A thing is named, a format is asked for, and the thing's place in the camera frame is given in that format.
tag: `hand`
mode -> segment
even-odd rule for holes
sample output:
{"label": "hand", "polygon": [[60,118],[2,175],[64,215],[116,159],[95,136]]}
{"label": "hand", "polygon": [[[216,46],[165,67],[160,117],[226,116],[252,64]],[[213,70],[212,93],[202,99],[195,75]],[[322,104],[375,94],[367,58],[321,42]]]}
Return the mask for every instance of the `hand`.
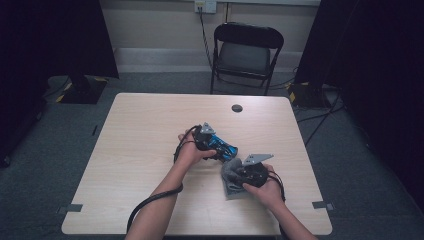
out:
{"label": "hand", "polygon": [[[178,135],[178,139],[181,141],[185,134]],[[178,155],[177,162],[184,162],[193,166],[198,163],[202,158],[212,157],[216,154],[215,150],[200,151],[197,149],[196,144],[194,143],[193,132],[187,134],[187,137],[183,140],[184,145],[181,147],[180,153]]]}
{"label": "hand", "polygon": [[[274,172],[274,168],[271,165],[264,164],[264,166],[268,171]],[[281,188],[279,184],[271,178],[268,178],[266,183],[260,188],[247,183],[243,183],[243,187],[246,191],[257,197],[268,209],[272,208],[276,204],[284,204],[284,201],[281,198]]]}

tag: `baseboard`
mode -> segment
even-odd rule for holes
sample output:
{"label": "baseboard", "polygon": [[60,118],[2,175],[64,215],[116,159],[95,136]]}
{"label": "baseboard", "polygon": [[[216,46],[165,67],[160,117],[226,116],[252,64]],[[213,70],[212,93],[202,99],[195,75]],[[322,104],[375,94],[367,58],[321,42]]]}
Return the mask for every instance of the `baseboard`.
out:
{"label": "baseboard", "polygon": [[[114,55],[118,72],[210,71],[204,50],[117,48]],[[299,65],[301,57],[302,52],[280,53],[275,72],[292,72]]]}

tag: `person's left hand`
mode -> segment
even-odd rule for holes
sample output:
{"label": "person's left hand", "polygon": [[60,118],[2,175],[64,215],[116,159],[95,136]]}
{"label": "person's left hand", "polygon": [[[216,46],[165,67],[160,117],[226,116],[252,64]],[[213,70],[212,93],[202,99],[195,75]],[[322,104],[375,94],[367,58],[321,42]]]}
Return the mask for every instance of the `person's left hand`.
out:
{"label": "person's left hand", "polygon": [[[178,139],[181,141],[185,134],[178,135]],[[216,154],[215,150],[201,151],[197,149],[196,144],[194,143],[193,131],[187,134],[187,137],[183,141],[184,145],[181,147],[180,153],[178,155],[178,161],[183,161],[184,163],[193,166],[198,163],[202,158],[212,157]]]}

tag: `black tape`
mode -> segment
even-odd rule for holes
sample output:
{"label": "black tape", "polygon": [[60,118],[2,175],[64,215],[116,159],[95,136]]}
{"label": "black tape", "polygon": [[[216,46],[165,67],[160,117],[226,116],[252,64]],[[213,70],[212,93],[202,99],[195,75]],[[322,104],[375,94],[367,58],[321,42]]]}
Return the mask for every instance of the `black tape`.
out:
{"label": "black tape", "polygon": [[81,212],[82,204],[69,204],[66,207],[60,207],[56,213],[66,214],[67,212]]}
{"label": "black tape", "polygon": [[334,210],[334,205],[332,203],[325,203],[324,201],[312,202],[314,209],[326,208],[328,211]]}

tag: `chair backrest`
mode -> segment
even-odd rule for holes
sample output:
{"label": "chair backrest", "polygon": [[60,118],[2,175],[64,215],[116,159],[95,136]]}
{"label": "chair backrest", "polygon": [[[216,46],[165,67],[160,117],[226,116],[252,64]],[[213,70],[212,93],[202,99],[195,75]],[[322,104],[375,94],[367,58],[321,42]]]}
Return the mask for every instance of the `chair backrest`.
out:
{"label": "chair backrest", "polygon": [[283,35],[273,28],[236,22],[219,25],[215,29],[214,40],[215,45],[219,40],[271,49],[281,49],[284,44]]}

